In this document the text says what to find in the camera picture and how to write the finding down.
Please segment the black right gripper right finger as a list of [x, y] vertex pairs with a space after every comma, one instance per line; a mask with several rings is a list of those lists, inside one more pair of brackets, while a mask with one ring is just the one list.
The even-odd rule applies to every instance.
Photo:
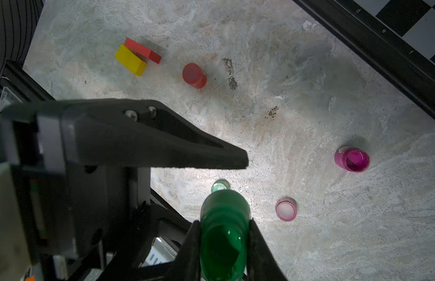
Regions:
[[[176, 279], [178, 281], [198, 281], [201, 277], [200, 265], [201, 224], [192, 223], [176, 256]], [[286, 281], [287, 278], [277, 265], [256, 222], [249, 222], [247, 240], [247, 280]]]

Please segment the red paint jar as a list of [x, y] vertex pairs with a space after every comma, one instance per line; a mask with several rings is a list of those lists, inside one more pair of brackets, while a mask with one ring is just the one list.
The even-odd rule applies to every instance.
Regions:
[[208, 79], [203, 70], [195, 63], [188, 63], [183, 68], [182, 77], [185, 83], [196, 89], [203, 88]]

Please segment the green paint jar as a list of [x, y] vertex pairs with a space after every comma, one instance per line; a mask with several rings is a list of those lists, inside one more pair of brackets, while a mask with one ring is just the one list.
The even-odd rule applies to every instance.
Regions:
[[240, 281], [247, 263], [251, 211], [234, 190], [210, 194], [201, 208], [200, 260], [207, 281]]

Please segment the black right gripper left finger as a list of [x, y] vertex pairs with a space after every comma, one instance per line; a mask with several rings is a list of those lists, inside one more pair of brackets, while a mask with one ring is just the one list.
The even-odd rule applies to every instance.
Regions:
[[155, 100], [16, 103], [1, 113], [8, 162], [65, 170], [115, 167], [245, 169], [244, 149], [201, 131]]

